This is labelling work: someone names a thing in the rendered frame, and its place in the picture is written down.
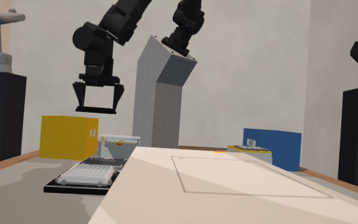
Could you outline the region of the yellow box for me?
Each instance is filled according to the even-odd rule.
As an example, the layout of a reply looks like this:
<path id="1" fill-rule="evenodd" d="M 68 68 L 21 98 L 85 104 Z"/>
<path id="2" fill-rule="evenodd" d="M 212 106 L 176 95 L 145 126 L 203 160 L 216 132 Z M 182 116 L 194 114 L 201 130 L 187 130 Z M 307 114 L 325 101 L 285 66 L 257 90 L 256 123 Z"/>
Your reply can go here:
<path id="1" fill-rule="evenodd" d="M 42 116 L 39 157 L 84 160 L 96 153 L 99 118 Z"/>

